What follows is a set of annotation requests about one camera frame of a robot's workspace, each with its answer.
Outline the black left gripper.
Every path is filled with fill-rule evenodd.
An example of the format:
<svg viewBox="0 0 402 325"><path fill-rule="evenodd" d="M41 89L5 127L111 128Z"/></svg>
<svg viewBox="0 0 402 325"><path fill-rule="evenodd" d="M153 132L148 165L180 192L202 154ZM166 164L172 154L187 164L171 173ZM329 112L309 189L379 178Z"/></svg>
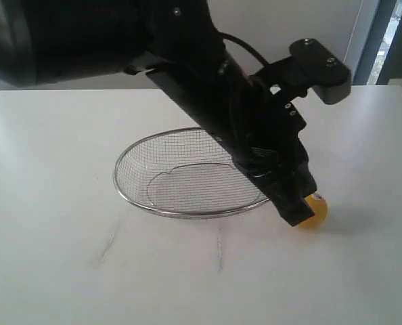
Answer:
<svg viewBox="0 0 402 325"><path fill-rule="evenodd" d="M297 226L315 215L304 198L316 183L298 138L306 122L274 106L272 94L230 56L212 70L164 63L147 76L231 155L284 221Z"/></svg>

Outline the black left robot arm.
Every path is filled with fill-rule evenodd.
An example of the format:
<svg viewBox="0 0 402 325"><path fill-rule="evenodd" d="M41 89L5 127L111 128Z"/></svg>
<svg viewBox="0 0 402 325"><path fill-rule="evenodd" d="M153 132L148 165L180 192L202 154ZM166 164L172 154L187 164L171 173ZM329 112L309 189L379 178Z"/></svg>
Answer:
<svg viewBox="0 0 402 325"><path fill-rule="evenodd" d="M17 87L145 73L296 226L317 189L305 121L228 53L205 1L0 1L0 80Z"/></svg>

